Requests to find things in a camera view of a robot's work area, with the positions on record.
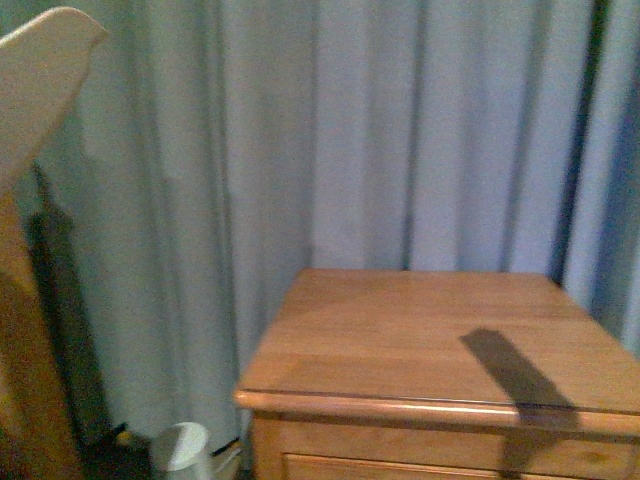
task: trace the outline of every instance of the drawer front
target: drawer front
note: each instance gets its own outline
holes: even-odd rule
[[[279,437],[283,452],[300,455],[602,480],[624,478],[635,456],[633,445],[567,439],[548,432],[441,428],[283,421]]]
[[[287,480],[479,480],[500,478],[496,472],[428,467],[390,462],[285,455]],[[523,475],[542,480],[552,477]]]

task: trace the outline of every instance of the wooden chair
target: wooden chair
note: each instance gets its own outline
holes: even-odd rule
[[[0,478],[82,478],[12,187],[64,118],[105,36],[63,7],[0,39]]]

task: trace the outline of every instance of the nightstand top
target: nightstand top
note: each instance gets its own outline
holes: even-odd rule
[[[541,275],[309,269],[236,400],[640,435],[640,363]]]

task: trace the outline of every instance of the white container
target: white container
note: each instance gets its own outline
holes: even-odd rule
[[[151,461],[162,480],[213,480],[209,432],[199,423],[177,423],[151,444]]]

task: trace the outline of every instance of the wooden furniture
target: wooden furniture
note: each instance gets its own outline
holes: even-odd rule
[[[640,365],[540,275],[305,270],[236,401],[260,480],[640,478]]]
[[[84,13],[56,8],[0,39],[0,478],[82,478],[11,189],[105,34]]]

